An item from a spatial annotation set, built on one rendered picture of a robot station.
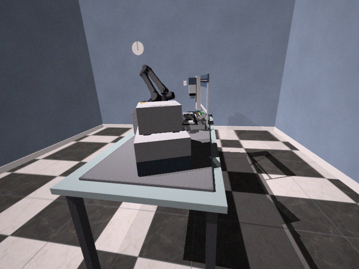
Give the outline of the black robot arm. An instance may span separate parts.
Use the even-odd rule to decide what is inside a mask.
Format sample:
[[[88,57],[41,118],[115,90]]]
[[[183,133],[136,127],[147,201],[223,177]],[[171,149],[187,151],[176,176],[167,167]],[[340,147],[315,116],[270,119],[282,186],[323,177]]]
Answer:
[[[175,94],[172,91],[169,91],[164,85],[163,83],[159,80],[159,78],[155,75],[155,73],[152,71],[152,69],[147,66],[147,65],[143,65],[142,66],[142,70],[139,74],[144,82],[146,83],[150,94],[151,94],[151,98],[147,101],[147,102],[156,102],[156,101],[168,101],[171,99],[175,98]],[[153,82],[156,84],[156,86],[158,87],[159,91],[161,92],[162,96],[156,91],[155,87],[153,86],[151,80],[149,79],[148,75],[150,76],[150,78],[153,80]]]

